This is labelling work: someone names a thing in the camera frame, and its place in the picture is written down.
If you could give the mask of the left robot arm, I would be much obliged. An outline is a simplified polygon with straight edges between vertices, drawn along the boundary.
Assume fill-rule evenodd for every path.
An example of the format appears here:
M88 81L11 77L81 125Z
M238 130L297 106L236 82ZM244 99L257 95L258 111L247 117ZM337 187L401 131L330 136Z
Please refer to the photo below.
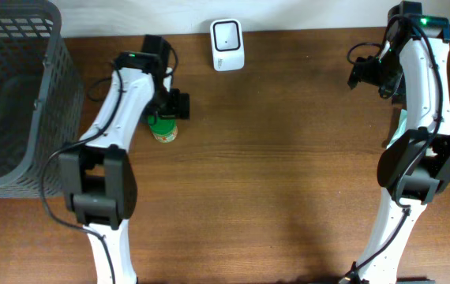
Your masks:
M90 240L99 283L136 283L129 248L129 221L137 183L129 148L140 123L173 135L190 117L189 94L172 88L174 48L146 35L141 50L113 60L111 86L96 119L81 138L56 154L63 196L74 228Z

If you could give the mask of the light teal wipes packet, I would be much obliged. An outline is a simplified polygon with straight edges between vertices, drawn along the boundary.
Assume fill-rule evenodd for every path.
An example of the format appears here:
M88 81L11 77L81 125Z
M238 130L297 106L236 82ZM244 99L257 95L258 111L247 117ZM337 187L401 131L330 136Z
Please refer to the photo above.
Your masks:
M388 142L386 148L390 148L406 131L407 111L401 110L399 115L399 122L396 131Z

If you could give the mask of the green round lid jar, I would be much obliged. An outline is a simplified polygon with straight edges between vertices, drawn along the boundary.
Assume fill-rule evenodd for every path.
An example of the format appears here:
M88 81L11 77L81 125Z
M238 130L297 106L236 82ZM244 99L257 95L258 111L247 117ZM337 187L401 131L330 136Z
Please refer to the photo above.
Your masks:
M161 143L170 143L178 135L178 127L174 119L161 119L156 116L149 116L147 123L152 135Z

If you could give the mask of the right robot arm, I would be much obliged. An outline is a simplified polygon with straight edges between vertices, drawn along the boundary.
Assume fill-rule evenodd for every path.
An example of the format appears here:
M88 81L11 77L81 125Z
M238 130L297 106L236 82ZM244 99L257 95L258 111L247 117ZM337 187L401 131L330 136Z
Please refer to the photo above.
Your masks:
M347 84L371 84L384 99L402 99L406 125L380 157L377 218L342 283L396 283L417 219L450 183L449 20L423 14L420 2L401 1L388 11L377 49L351 63Z

